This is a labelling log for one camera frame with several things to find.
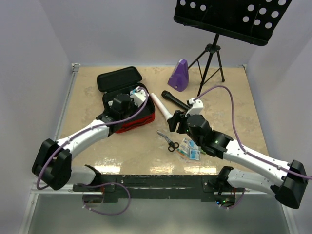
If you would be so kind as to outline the red black medicine case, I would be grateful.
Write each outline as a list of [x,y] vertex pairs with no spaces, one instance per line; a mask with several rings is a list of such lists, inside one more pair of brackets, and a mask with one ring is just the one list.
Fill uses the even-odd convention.
[[[97,87],[103,93],[104,111],[97,120],[115,122],[135,114],[141,104],[136,104],[135,97],[131,95],[137,87],[146,87],[141,81],[142,75],[134,66],[98,75]],[[123,123],[111,125],[109,134],[127,132],[151,123],[155,120],[155,111],[152,99],[148,98],[146,106],[137,116]]]

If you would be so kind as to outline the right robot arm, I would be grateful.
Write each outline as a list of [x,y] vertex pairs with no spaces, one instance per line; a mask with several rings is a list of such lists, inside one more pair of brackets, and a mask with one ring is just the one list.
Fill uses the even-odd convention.
[[244,146],[231,136],[213,130],[202,115],[183,111],[166,114],[170,132],[187,134],[207,155],[240,164],[252,172],[247,175],[227,169],[217,179],[220,190],[248,188],[272,194],[281,204],[298,209],[308,185],[304,165],[297,160],[278,160]]

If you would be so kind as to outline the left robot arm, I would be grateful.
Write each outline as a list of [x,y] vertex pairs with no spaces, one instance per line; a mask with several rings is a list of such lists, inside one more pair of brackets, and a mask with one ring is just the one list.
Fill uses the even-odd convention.
[[143,90],[137,93],[119,94],[109,111],[104,112],[86,127],[58,140],[47,139],[39,149],[32,173],[37,176],[36,188],[59,190],[66,184],[83,184],[89,191],[101,186],[97,171],[91,166],[73,169],[72,161],[88,147],[106,139],[137,117],[146,106],[149,95]]

